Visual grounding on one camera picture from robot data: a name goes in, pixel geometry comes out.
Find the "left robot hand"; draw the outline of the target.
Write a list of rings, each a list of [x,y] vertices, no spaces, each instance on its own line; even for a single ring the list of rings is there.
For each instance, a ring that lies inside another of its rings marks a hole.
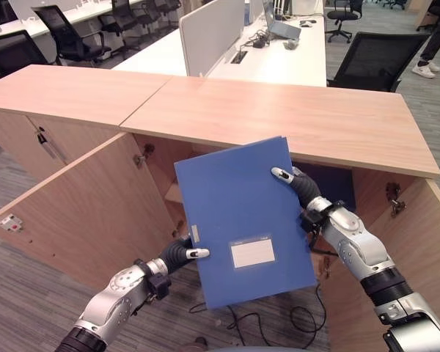
[[[194,248],[191,238],[184,236],[170,243],[159,255],[159,258],[164,262],[167,273],[172,274],[192,260],[209,256],[209,249]]]

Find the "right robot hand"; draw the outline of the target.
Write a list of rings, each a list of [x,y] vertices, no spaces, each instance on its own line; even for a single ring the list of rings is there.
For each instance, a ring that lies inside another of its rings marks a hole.
[[[317,183],[296,166],[292,167],[291,172],[287,172],[285,169],[275,166],[271,168],[271,174],[292,188],[297,194],[302,208],[308,208],[314,199],[321,196],[321,191]]]

